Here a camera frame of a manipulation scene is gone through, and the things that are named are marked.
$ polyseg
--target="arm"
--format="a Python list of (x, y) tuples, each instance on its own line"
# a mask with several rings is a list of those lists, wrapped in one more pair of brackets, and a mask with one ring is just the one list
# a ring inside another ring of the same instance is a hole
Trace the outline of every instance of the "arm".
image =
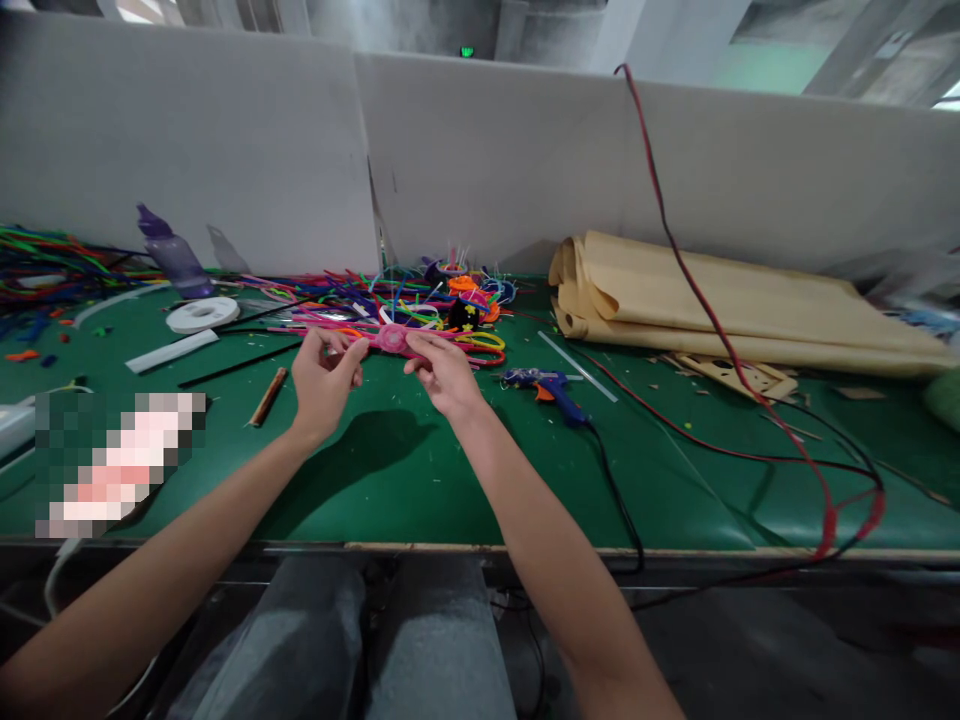
[[(497, 517), (507, 552), (560, 649), (585, 718), (682, 718), (627, 603), (590, 541), (480, 394), (464, 354), (408, 335), (411, 360), (450, 421)], [(530, 518), (536, 514), (536, 522)]]
[[(336, 354), (324, 355), (328, 344)], [(291, 428), (148, 540), (2, 668), (12, 718), (103, 718), (190, 617), (362, 383), (367, 341), (312, 331), (293, 363)]]

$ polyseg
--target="tan paper sheet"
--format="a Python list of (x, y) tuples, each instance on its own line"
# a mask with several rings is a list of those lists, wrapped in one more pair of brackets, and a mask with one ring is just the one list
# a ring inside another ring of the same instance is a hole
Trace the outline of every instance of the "tan paper sheet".
[[(935, 338), (887, 318), (842, 281), (685, 253), (744, 359), (923, 377), (960, 364)], [(726, 355), (669, 248), (601, 233), (570, 238), (550, 268), (568, 337)]]

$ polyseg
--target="purple bottle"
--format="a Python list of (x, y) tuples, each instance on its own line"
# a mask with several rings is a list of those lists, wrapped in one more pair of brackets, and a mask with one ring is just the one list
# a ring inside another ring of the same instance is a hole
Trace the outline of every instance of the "purple bottle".
[(180, 297), (194, 300), (212, 295), (213, 283), (187, 241), (174, 235), (166, 220), (147, 210), (143, 203), (138, 203), (137, 209), (140, 211), (137, 225), (146, 240), (147, 252), (180, 293)]

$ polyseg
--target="gray pants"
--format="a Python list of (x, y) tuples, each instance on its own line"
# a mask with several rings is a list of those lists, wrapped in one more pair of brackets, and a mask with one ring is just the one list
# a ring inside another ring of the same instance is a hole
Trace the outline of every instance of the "gray pants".
[(516, 718), (479, 563), (411, 556), (369, 648), (358, 697), (364, 586), (348, 561), (284, 560), (250, 617), (168, 717), (197, 720)]

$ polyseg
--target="workbench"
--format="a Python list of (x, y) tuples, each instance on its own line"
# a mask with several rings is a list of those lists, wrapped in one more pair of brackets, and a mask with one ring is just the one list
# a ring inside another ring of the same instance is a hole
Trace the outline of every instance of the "workbench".
[[(262, 297), (253, 291), (242, 294)], [(53, 325), (31, 347), (57, 361), (4, 362), (0, 402), (16, 403), (33, 393), (85, 375), (98, 393), (177, 392), (177, 383), (232, 365), (294, 341), (267, 333), (256, 322), (250, 333), (223, 337), (186, 357), (142, 376), (124, 361), (174, 339), (163, 308), (178, 297), (169, 287), (105, 308), (81, 329)], [(521, 295), (513, 307), (549, 319), (546, 290)], [(112, 327), (101, 336), (97, 328)], [(536, 367), (575, 373), (537, 335), (550, 324), (513, 316), (497, 323), (506, 340), (507, 364), (481, 369), (477, 380), (518, 444), (569, 509), (587, 536), (608, 558), (633, 551), (615, 501), (606, 485), (595, 439), (564, 426), (557, 408), (534, 401), (535, 392), (501, 387), (493, 374), (506, 367)], [(71, 342), (62, 344), (58, 333)], [(554, 338), (561, 345), (566, 341)], [(577, 344), (604, 363), (625, 384), (689, 432), (715, 445), (750, 453), (796, 455), (784, 432), (762, 417), (752, 401), (706, 378), (678, 374), (664, 362), (649, 362), (653, 351)], [(26, 346), (7, 338), (4, 354)], [(296, 410), (287, 379), (265, 425), (247, 426), (264, 390), (294, 351), (192, 389), (212, 400), (206, 429), (194, 434), (190, 459), (167, 479), (136, 520), (110, 530), (101, 544), (130, 546), (149, 538), (210, 492), (287, 428)], [(447, 422), (431, 406), (417, 380), (402, 373), (403, 360), (373, 353), (364, 364), (363, 387), (351, 394), (340, 429), (291, 481), (254, 535), (255, 543), (283, 548), (348, 548), (401, 552), (435, 549), (497, 553), (502, 537), (493, 513)], [(591, 372), (596, 371), (588, 366)], [(803, 557), (820, 539), (823, 492), (810, 468), (729, 457), (698, 447), (673, 433), (639, 404), (601, 377), (619, 397), (616, 403), (588, 382), (569, 392), (593, 418), (610, 456), (617, 483), (651, 559), (745, 558), (767, 565), (771, 558)], [(904, 473), (922, 480), (948, 503), (882, 470), (887, 513), (851, 561), (904, 561), (926, 566), (960, 561), (960, 442), (929, 415), (920, 401), (922, 386), (817, 374), (802, 376), (800, 390), (811, 408), (857, 443)], [(834, 386), (866, 386), (886, 399), (846, 399)], [(697, 390), (709, 394), (698, 394)], [(133, 408), (132, 397), (119, 401)], [(825, 461), (853, 463), (829, 429), (811, 418), (781, 410), (784, 419), (823, 440), (806, 438), (810, 454)], [(0, 541), (24, 544), (34, 519), (55, 493), (34, 477), (34, 459), (0, 476)], [(824, 468), (836, 501), (868, 490), (871, 481)], [(839, 541), (866, 517), (869, 500), (846, 508)], [(536, 508), (529, 509), (536, 522)]]

